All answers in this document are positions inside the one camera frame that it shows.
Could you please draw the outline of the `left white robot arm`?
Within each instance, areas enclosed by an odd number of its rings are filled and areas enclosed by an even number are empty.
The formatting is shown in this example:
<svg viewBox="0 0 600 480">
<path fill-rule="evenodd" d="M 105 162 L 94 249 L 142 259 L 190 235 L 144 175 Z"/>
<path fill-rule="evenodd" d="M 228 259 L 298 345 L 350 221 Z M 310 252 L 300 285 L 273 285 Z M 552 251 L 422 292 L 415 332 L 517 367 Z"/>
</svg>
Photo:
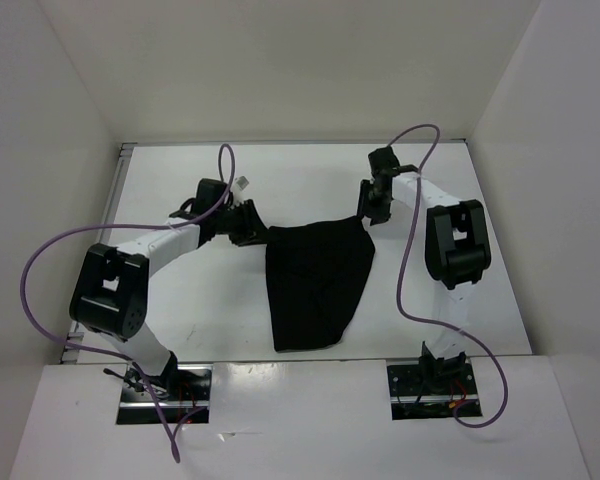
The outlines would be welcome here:
<svg viewBox="0 0 600 480">
<path fill-rule="evenodd" d="M 70 317 L 136 363 L 145 374 L 144 388 L 156 399 L 172 397 L 181 375 L 175 353 L 146 324 L 151 276 L 217 235 L 226 235 L 238 247 L 262 245 L 269 237 L 251 200 L 227 201 L 199 224 L 176 226 L 198 218 L 210 206 L 190 198 L 169 215 L 165 229 L 117 246 L 92 245 L 70 302 Z"/>
</svg>

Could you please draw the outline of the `black skirt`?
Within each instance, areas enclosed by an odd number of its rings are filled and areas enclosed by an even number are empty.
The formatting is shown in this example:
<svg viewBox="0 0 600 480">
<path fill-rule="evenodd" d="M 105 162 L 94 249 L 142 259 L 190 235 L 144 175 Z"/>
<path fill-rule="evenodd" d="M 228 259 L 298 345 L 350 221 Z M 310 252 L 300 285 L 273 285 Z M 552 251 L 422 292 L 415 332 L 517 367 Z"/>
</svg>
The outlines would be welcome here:
<svg viewBox="0 0 600 480">
<path fill-rule="evenodd" d="M 375 255 L 360 218 L 271 227 L 265 270 L 274 350 L 329 348 L 352 321 Z"/>
</svg>

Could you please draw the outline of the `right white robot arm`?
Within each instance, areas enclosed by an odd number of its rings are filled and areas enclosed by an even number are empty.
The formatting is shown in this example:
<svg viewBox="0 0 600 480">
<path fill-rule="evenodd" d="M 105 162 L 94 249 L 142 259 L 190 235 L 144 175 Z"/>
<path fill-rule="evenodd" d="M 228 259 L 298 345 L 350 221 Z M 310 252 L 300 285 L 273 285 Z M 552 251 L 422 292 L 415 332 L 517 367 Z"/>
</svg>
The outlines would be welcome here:
<svg viewBox="0 0 600 480">
<path fill-rule="evenodd" d="M 430 393 L 442 392 L 463 376 L 468 304 L 475 285 L 491 265 L 491 249 L 484 207 L 478 200 L 461 200 L 422 178 L 413 166 L 385 169 L 360 184 L 357 216 L 373 225 L 388 222 L 391 203 L 413 210 L 412 225 L 400 264 L 396 303 L 405 318 L 440 327 L 437 339 L 424 343 L 418 359 L 418 380 Z M 435 318 L 408 313 L 402 303 L 406 264 L 417 233 L 419 214 L 426 214 L 424 262 L 439 286 Z"/>
</svg>

